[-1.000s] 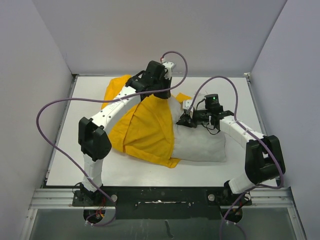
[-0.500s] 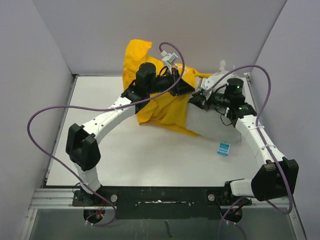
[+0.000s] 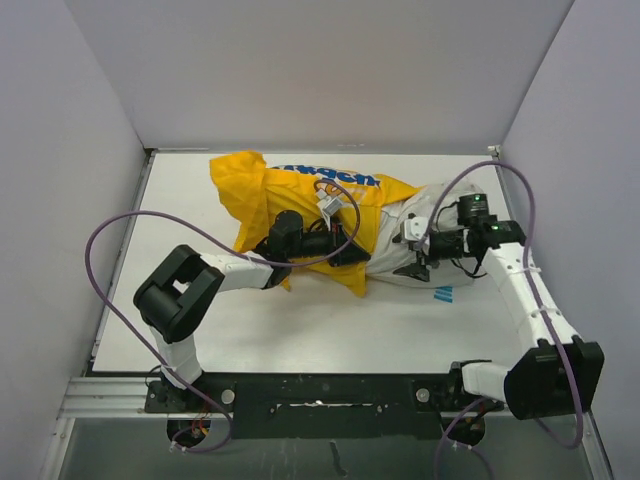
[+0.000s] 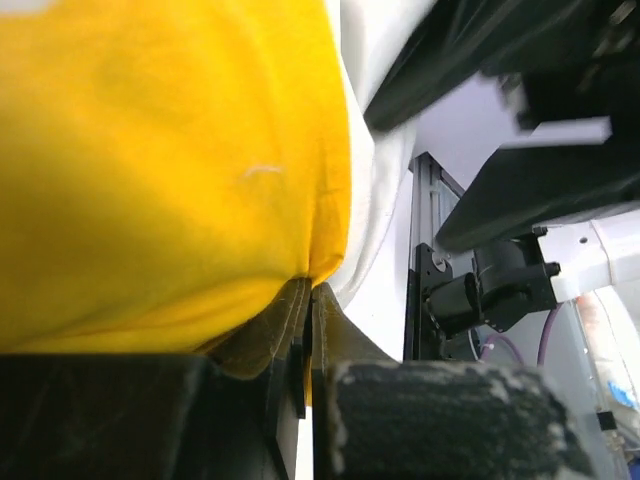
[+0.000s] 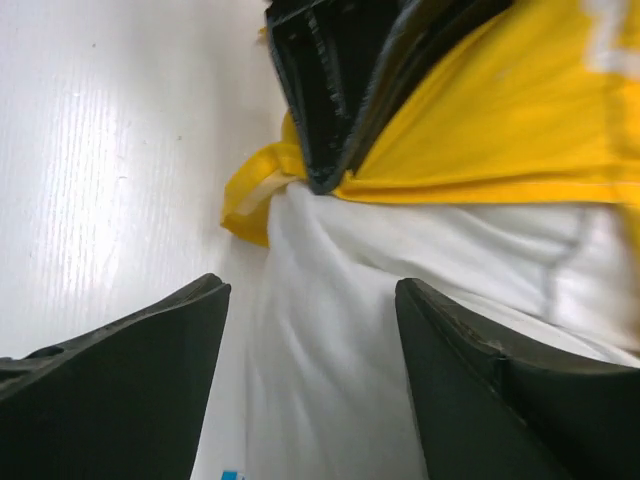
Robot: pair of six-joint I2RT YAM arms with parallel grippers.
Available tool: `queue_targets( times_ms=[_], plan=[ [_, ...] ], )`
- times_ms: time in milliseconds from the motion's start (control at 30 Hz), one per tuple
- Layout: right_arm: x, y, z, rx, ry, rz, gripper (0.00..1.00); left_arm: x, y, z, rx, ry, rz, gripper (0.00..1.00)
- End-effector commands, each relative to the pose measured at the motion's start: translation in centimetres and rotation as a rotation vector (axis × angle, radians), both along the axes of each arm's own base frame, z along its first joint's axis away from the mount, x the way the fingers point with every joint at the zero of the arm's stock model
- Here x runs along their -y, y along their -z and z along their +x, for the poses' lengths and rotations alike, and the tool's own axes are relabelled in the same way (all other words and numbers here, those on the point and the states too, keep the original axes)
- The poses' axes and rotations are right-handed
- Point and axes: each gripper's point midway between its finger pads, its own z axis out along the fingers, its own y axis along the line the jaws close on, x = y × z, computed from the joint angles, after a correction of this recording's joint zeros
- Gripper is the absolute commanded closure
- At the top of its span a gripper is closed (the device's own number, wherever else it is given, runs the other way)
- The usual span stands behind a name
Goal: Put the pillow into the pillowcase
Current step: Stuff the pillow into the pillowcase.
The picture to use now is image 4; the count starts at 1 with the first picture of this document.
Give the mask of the white pillow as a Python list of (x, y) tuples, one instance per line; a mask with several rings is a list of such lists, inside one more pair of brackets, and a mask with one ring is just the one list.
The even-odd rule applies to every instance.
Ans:
[(416, 143), (417, 122), (386, 133), (364, 114), (410, 35), (433, 9), (429, 0), (327, 1), (347, 104), (351, 159), (351, 211), (344, 260), (328, 280), (346, 307), (383, 244), (398, 191)]

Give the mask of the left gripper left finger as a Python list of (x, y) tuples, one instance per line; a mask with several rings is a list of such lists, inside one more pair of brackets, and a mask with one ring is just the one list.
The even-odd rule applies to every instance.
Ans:
[(1, 359), (5, 479), (291, 479), (305, 414), (310, 284), (207, 354)]

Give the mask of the yellow printed pillowcase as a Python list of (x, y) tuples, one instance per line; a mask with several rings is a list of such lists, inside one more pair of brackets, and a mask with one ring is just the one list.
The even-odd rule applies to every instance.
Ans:
[(322, 1), (1, 6), (1, 348), (198, 350), (350, 220)]

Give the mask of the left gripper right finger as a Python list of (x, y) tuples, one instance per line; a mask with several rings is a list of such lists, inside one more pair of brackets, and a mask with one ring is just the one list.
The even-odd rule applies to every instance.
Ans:
[(583, 431), (540, 371), (389, 358), (312, 292), (318, 479), (591, 479)]

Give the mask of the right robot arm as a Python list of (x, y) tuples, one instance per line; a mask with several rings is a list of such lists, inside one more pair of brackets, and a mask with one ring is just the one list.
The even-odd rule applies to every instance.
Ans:
[(439, 1), (412, 30), (365, 119), (388, 131), (474, 74), (494, 77), (524, 130), (605, 117), (598, 145), (501, 148), (436, 235), (475, 269), (438, 271), (416, 248), (407, 336), (440, 342), (488, 324), (504, 331), (599, 287), (595, 253), (571, 269), (554, 220), (585, 221), (639, 203), (639, 5), (635, 1)]

